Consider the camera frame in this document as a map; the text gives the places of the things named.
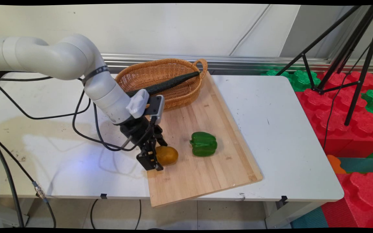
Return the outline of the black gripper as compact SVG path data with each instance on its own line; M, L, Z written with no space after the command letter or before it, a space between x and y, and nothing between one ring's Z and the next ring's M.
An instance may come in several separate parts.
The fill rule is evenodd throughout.
M131 136L130 142L138 146L141 152L136 155L137 161L146 171L164 170L163 166L157 160L156 144L159 146L168 146L163 138L163 130L159 125L155 125L157 117L153 116L152 121L148 121L145 116L140 118L130 118L120 126L120 132L127 138Z

